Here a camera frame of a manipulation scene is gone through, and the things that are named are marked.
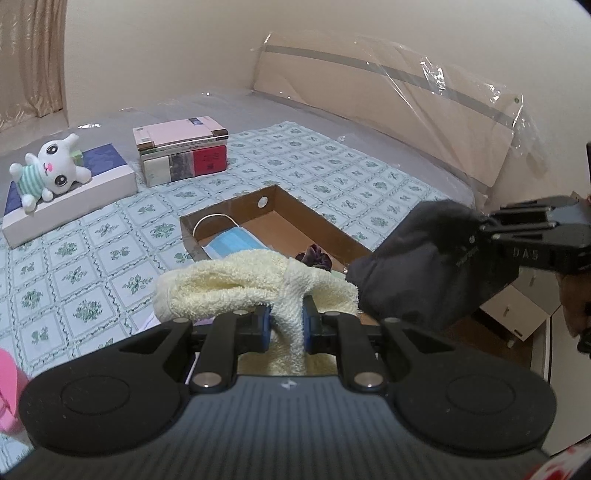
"pink slipper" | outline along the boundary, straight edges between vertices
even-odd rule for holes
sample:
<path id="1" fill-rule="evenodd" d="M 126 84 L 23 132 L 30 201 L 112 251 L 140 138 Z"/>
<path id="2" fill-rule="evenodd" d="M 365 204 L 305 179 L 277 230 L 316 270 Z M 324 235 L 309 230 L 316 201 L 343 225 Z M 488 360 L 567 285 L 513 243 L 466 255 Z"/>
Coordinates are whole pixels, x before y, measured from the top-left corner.
<path id="1" fill-rule="evenodd" d="M 29 383 L 25 372 L 6 350 L 0 348 L 0 433 L 15 435 L 23 430 L 18 418 L 18 400 Z"/>

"gold curtain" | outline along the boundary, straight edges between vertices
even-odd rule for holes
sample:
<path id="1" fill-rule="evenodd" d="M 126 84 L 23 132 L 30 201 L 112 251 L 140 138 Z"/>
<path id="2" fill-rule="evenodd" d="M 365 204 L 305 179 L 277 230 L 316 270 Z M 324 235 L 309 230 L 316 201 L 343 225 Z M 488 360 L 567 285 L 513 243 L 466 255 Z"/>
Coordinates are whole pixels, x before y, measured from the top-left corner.
<path id="1" fill-rule="evenodd" d="M 63 107 L 66 0 L 0 0 L 0 131 Z"/>

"green and white striped shirt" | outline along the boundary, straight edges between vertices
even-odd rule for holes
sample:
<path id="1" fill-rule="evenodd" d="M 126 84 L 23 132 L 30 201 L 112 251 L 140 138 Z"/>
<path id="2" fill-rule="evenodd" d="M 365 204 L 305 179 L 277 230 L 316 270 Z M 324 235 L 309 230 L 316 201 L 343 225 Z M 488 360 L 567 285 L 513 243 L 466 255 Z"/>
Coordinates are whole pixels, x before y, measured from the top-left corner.
<path id="1" fill-rule="evenodd" d="M 21 196 L 28 193 L 36 199 L 41 198 L 41 192 L 45 184 L 36 165 L 25 165 L 22 168 L 22 177 L 18 181 L 17 187 L 21 192 Z"/>

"blue box lid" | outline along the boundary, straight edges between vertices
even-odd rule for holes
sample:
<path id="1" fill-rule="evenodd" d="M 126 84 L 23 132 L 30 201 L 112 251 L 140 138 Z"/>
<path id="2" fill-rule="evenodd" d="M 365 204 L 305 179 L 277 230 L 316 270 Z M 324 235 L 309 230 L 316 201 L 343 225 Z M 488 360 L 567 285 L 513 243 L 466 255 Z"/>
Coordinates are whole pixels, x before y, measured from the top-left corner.
<path id="1" fill-rule="evenodd" d="M 92 172 L 93 177 L 111 170 L 112 168 L 127 165 L 113 144 L 102 145 L 101 147 L 87 150 L 84 152 L 83 156 L 84 166 Z M 16 184 L 12 181 L 10 182 L 10 189 L 8 190 L 4 215 L 7 215 L 20 207 L 22 207 L 21 197 L 18 194 Z"/>

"dark purple scrunchie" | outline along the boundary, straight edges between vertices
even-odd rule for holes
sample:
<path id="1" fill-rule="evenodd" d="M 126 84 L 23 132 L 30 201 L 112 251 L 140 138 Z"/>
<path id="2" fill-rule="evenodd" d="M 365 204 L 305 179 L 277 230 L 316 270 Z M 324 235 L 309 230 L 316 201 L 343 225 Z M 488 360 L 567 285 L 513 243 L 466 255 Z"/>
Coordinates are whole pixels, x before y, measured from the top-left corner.
<path id="1" fill-rule="evenodd" d="M 304 253 L 297 254 L 295 259 L 308 267 L 321 268 L 328 272 L 332 269 L 332 260 L 316 244 L 310 245 Z"/>

